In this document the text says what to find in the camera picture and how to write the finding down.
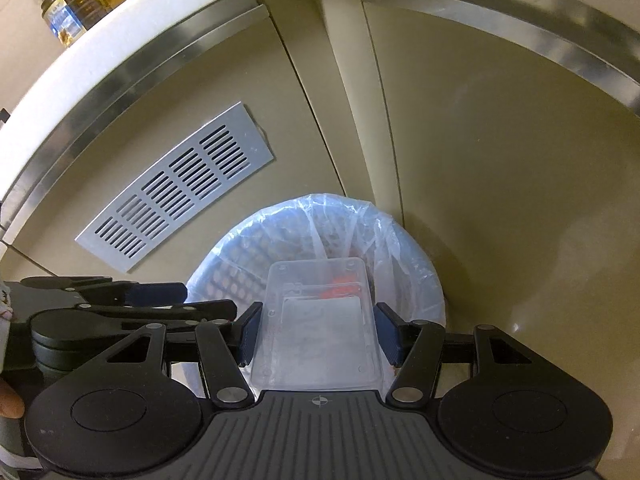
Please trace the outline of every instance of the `hand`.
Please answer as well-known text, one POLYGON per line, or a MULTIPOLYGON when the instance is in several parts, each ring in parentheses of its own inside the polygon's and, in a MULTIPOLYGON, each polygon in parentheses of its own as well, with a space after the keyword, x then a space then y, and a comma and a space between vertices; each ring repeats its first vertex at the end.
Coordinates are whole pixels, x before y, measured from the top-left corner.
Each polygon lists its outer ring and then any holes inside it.
POLYGON ((21 418, 23 415, 24 402, 15 390, 0 378, 0 416, 21 418))

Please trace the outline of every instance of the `cabinet door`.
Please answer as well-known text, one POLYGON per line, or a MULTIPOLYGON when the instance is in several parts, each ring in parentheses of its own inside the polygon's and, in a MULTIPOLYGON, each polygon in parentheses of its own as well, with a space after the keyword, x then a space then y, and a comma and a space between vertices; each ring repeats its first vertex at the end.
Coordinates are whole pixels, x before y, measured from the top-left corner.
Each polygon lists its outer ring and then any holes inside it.
POLYGON ((342 194, 342 188, 286 51, 271 21, 263 20, 185 65, 111 123, 41 202, 15 246, 57 274, 183 281, 239 221, 312 192, 342 194), (237 102, 263 133, 274 161, 178 229, 128 274, 74 241, 158 158, 237 102))
POLYGON ((452 328, 495 324, 594 388, 616 428, 600 468, 637 471, 607 458, 640 424, 638 118, 505 40, 366 13, 405 225, 433 257, 452 328))

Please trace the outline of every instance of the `crosshair symbol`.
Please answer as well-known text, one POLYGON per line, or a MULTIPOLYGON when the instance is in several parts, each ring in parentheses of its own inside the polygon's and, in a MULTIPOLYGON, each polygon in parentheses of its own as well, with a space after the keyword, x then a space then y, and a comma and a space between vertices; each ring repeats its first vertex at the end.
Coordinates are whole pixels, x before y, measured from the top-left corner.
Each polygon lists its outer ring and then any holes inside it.
POLYGON ((325 404, 331 401, 326 397, 323 397, 322 395, 318 395, 311 399, 311 402, 314 403, 318 408, 322 408, 325 404))

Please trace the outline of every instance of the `white countertop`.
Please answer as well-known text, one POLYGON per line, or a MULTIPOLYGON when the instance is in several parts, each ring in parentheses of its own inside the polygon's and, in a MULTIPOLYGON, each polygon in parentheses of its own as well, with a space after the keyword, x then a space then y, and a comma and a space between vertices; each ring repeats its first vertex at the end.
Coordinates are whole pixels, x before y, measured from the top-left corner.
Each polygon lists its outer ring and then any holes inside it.
MULTIPOLYGON (((64 52, 2 128, 0 196, 36 149, 92 88, 143 45, 217 0, 128 0, 64 52)), ((581 0, 640 31, 640 0, 581 0)))

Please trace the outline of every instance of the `triangular cutout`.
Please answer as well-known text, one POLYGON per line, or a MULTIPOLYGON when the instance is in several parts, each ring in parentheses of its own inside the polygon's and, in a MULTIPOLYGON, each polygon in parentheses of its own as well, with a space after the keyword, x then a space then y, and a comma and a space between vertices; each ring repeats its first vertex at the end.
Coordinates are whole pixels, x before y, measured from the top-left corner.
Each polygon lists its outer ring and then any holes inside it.
POLYGON ((530 365, 531 360, 515 348, 510 346, 506 341, 498 337, 490 337, 491 353, 494 355, 494 362, 499 365, 530 365))
POLYGON ((143 363, 146 360, 146 353, 149 350, 151 338, 148 335, 140 336, 126 348, 120 350, 116 355, 107 359, 108 363, 143 363))

